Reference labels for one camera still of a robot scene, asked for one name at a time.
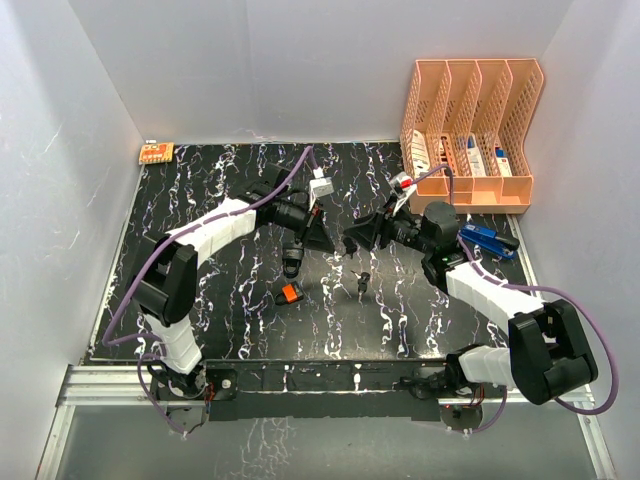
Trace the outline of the black key bunch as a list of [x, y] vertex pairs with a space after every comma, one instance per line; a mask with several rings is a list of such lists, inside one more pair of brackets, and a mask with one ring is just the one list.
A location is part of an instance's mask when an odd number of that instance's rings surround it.
[[348, 236], [345, 236], [342, 239], [342, 241], [345, 247], [345, 255], [348, 256], [350, 259], [353, 259], [354, 255], [358, 251], [357, 243], [351, 237], [348, 237]]
[[352, 270], [351, 273], [356, 277], [358, 300], [361, 301], [368, 290], [371, 274], [369, 272], [357, 272], [354, 270]]

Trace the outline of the orange black padlock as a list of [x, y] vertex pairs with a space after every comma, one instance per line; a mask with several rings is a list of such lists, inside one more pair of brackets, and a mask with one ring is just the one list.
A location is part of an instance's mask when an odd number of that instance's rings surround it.
[[304, 299], [304, 291], [297, 281], [293, 281], [282, 287], [281, 291], [275, 296], [275, 304], [284, 306], [297, 303]]

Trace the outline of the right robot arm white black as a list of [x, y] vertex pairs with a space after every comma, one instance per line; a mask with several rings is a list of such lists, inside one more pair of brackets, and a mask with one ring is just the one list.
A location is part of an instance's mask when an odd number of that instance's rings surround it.
[[481, 384], [495, 384], [516, 388], [541, 405], [596, 380], [598, 367], [576, 308], [563, 299], [544, 302], [480, 273], [464, 252], [459, 230], [454, 207], [434, 202], [421, 216], [386, 205], [345, 231], [368, 251], [396, 242], [422, 253], [423, 272], [432, 286], [471, 306], [507, 335], [505, 348], [472, 344], [449, 353], [444, 370], [426, 384], [460, 397]]

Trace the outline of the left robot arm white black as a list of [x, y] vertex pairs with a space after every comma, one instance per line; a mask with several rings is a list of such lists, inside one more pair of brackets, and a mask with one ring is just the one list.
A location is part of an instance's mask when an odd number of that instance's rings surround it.
[[270, 165], [258, 180], [185, 227], [144, 236], [134, 268], [142, 278], [131, 282], [132, 301], [162, 348], [160, 358], [152, 361], [147, 370], [174, 395], [197, 398], [207, 383], [202, 353], [189, 320], [198, 270], [205, 260], [264, 225], [290, 230], [293, 239], [282, 247], [282, 272], [291, 282], [276, 296], [277, 304], [283, 305], [303, 297], [293, 280], [299, 274], [305, 251], [334, 253], [319, 201], [333, 193], [331, 179], [322, 168], [314, 168], [304, 193], [307, 201], [297, 203], [288, 197], [292, 191], [285, 180], [290, 173]]

